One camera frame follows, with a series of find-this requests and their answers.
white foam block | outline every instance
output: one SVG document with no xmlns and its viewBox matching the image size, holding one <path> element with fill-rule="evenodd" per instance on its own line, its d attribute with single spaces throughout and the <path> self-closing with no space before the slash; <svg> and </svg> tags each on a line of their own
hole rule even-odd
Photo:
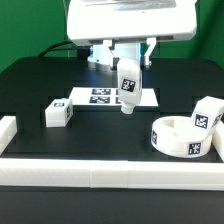
<svg viewBox="0 0 224 224">
<path fill-rule="evenodd" d="M 56 99 L 45 110 L 47 127 L 65 127 L 73 115 L 71 99 Z"/>
<path fill-rule="evenodd" d="M 127 188 L 127 161 L 92 161 L 91 187 Z"/>
<path fill-rule="evenodd" d="M 203 138 L 215 131 L 224 112 L 224 100 L 207 96 L 199 100 L 192 114 L 193 125 L 200 130 Z"/>
<path fill-rule="evenodd" d="M 224 190 L 223 164 L 129 162 L 128 188 Z"/>
<path fill-rule="evenodd" d="M 4 116 L 0 121 L 0 154 L 5 150 L 17 132 L 16 117 Z"/>
<path fill-rule="evenodd" d="M 0 159 L 0 185 L 90 187 L 90 161 Z"/>
</svg>

white cube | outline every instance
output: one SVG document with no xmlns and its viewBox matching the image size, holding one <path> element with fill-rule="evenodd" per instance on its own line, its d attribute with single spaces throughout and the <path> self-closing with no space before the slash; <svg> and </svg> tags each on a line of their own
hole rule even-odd
<svg viewBox="0 0 224 224">
<path fill-rule="evenodd" d="M 55 99 L 45 110 L 47 127 L 65 127 L 73 115 L 71 99 Z"/>
<path fill-rule="evenodd" d="M 0 155 L 17 132 L 16 117 L 4 116 L 0 121 Z"/>
<path fill-rule="evenodd" d="M 205 97 L 197 102 L 192 114 L 193 126 L 198 128 L 203 138 L 212 135 L 224 112 L 224 100 Z"/>
</svg>

metal bracket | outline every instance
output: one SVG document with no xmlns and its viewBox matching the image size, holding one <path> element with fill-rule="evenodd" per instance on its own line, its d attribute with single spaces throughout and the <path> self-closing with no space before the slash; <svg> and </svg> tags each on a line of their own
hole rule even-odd
<svg viewBox="0 0 224 224">
<path fill-rule="evenodd" d="M 115 43 L 113 40 L 104 40 L 103 46 L 108 49 L 109 54 L 109 66 L 112 71 L 117 70 L 117 64 L 119 62 L 119 58 L 114 57 L 112 50 L 115 49 Z"/>
<path fill-rule="evenodd" d="M 152 53 L 156 47 L 156 37 L 147 38 L 146 43 L 148 45 L 148 49 L 144 55 L 143 68 L 146 70 L 149 70 L 150 66 L 152 65 L 150 56 L 152 55 Z"/>
</svg>

black square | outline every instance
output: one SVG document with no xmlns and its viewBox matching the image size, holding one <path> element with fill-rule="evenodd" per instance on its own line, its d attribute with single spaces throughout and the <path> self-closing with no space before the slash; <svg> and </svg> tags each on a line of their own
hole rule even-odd
<svg viewBox="0 0 224 224">
<path fill-rule="evenodd" d="M 92 95 L 110 95 L 111 89 L 93 89 Z"/>
<path fill-rule="evenodd" d="M 189 144 L 189 150 L 188 155 L 198 155 L 201 152 L 201 143 L 190 143 Z"/>
<path fill-rule="evenodd" d="M 135 81 L 130 79 L 123 79 L 121 89 L 133 93 L 135 90 Z"/>
<path fill-rule="evenodd" d="M 195 116 L 195 126 L 207 129 L 208 128 L 208 117 L 200 114 Z"/>
<path fill-rule="evenodd" d="M 154 130 L 152 130 L 151 141 L 157 145 L 157 133 Z"/>
<path fill-rule="evenodd" d="M 63 107 L 64 103 L 54 103 L 54 107 Z"/>
<path fill-rule="evenodd" d="M 95 104 L 109 104 L 110 103 L 110 97 L 108 96 L 104 96 L 104 97 L 100 97 L 100 96 L 92 96 L 90 98 L 89 103 L 95 103 Z"/>
</svg>

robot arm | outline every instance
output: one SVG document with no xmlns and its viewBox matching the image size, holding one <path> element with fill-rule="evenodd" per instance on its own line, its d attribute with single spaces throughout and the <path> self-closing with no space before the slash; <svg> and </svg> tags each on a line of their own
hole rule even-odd
<svg viewBox="0 0 224 224">
<path fill-rule="evenodd" d="M 117 68 L 122 111 L 130 114 L 141 100 L 139 44 L 148 45 L 144 67 L 149 68 L 157 42 L 191 39 L 197 28 L 196 2 L 71 0 L 67 32 L 76 45 L 93 45 L 94 53 L 89 61 Z"/>
</svg>

